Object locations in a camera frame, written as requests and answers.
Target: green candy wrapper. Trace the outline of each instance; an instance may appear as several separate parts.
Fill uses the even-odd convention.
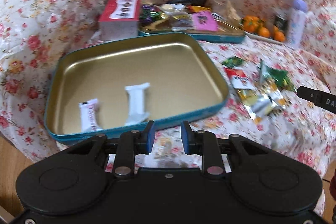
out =
[[[288,77],[286,70],[273,69],[268,67],[263,60],[260,62],[259,85],[262,85],[264,80],[268,77],[274,79],[278,88],[295,91],[294,85]]]
[[[239,58],[239,57],[236,57],[236,56],[233,56],[233,57],[230,57],[226,60],[224,60],[222,62],[222,65],[226,66],[227,68],[234,68],[234,67],[238,67],[240,65],[242,65],[244,63],[244,60]]]

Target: floral fabric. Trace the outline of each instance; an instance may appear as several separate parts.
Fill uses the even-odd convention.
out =
[[[0,0],[0,131],[33,161],[59,151],[43,127],[46,96],[55,65],[69,51],[101,43],[99,32],[94,34],[94,31],[106,1]],[[266,18],[273,14],[273,7],[287,9],[291,5],[291,0],[231,1],[241,15]],[[263,58],[275,68],[288,70],[296,86],[333,91],[335,60],[331,51],[335,48],[335,36],[331,34],[335,3],[334,0],[306,1],[313,14],[307,22],[300,51],[248,38],[241,45],[200,44],[227,81],[220,62],[236,55],[246,60],[243,69],[252,80],[257,78],[257,64]],[[228,104],[217,115],[194,122],[193,129],[208,130],[220,138],[239,133],[324,175],[330,160],[336,158],[334,114],[297,98],[293,92],[285,92],[292,105],[280,115],[267,117],[255,125],[232,87],[230,92]],[[157,132],[153,153],[137,156],[136,164],[138,167],[199,166],[200,157],[184,155],[179,127],[176,127]],[[318,212],[323,209],[323,200],[322,196]]]

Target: red and white box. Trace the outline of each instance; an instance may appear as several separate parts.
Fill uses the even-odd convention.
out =
[[[137,37],[140,4],[140,0],[109,0],[99,18],[101,40]]]

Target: pink package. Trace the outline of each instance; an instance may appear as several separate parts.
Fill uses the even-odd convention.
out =
[[[209,11],[200,11],[192,14],[194,29],[198,31],[217,31],[217,22]]]

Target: screw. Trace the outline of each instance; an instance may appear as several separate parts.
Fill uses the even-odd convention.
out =
[[[120,167],[117,167],[114,172],[117,174],[117,175],[120,175],[120,176],[125,176],[125,175],[128,175],[129,173],[131,173],[131,169],[127,166],[120,166]]]
[[[211,175],[220,175],[224,172],[224,170],[219,166],[210,166],[208,167],[207,172]]]
[[[25,224],[35,224],[35,221],[32,220],[32,219],[30,219],[30,218],[27,218],[27,219],[25,220]]]

